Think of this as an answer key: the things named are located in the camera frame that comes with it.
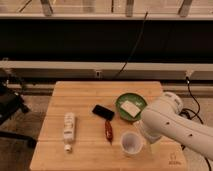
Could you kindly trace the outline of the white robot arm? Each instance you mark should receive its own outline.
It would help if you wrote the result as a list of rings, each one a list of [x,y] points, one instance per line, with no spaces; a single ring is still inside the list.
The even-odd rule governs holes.
[[[213,161],[213,128],[180,116],[183,102],[172,92],[164,92],[141,112],[134,123],[153,144],[166,136]]]

